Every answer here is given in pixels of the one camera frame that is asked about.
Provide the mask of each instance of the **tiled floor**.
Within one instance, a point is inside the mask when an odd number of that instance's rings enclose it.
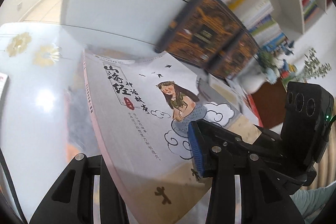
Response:
[[[44,0],[23,21],[59,24],[61,6],[62,0]]]

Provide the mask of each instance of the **wall outlet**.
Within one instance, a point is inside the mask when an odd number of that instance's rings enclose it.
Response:
[[[17,5],[16,9],[18,12],[22,9],[22,2]]]

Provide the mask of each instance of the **illustrated girl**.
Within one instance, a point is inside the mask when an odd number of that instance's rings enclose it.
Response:
[[[203,119],[207,112],[205,106],[196,104],[199,98],[174,81],[162,82],[157,85],[173,110],[172,129],[181,137],[188,137],[188,125],[191,121]]]

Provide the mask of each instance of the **green leaves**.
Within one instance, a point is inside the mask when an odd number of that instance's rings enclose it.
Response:
[[[316,51],[314,48],[309,50],[309,56],[305,54],[305,57],[308,60],[304,62],[303,73],[307,79],[311,78],[324,78],[329,71],[331,71],[331,66],[329,63],[325,63],[321,65],[321,62],[315,56]]]

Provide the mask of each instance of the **metal screw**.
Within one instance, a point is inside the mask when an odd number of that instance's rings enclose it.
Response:
[[[219,153],[219,152],[222,151],[222,149],[221,149],[219,146],[217,146],[217,145],[213,146],[213,147],[211,148],[211,150],[212,150],[213,152],[215,152],[215,153]]]
[[[77,154],[77,155],[75,156],[75,159],[76,159],[76,160],[82,160],[82,159],[84,159],[84,154],[82,154],[82,153]]]
[[[250,159],[253,160],[253,161],[256,161],[256,160],[259,159],[259,157],[258,157],[258,155],[256,155],[256,154],[251,154],[251,155],[250,155]]]

